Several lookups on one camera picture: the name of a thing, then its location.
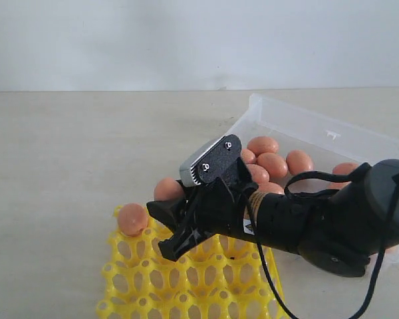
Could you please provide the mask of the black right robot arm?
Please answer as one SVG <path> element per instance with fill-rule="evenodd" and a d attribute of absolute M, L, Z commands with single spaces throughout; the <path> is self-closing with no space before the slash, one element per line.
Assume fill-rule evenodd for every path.
<path fill-rule="evenodd" d="M 178 199 L 149 202 L 150 216 L 172 232 L 158 244 L 161 255 L 176 261 L 219 234 L 300 255 L 339 276 L 361 277 L 372 255 L 399 245 L 399 159 L 364 163 L 347 175 L 307 171 L 291 182 L 306 179 L 344 187 L 260 192 L 238 159 Z"/>

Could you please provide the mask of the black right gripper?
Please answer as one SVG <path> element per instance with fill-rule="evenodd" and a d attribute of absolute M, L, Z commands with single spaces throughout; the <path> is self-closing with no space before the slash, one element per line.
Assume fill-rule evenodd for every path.
<path fill-rule="evenodd" d="M 182 188 L 184 197 L 146 204 L 149 215 L 174 233 L 158 243 L 163 258 L 178 261 L 216 234 L 255 242 L 243 223 L 250 220 L 245 208 L 258 186 L 242 159 L 211 183 Z"/>

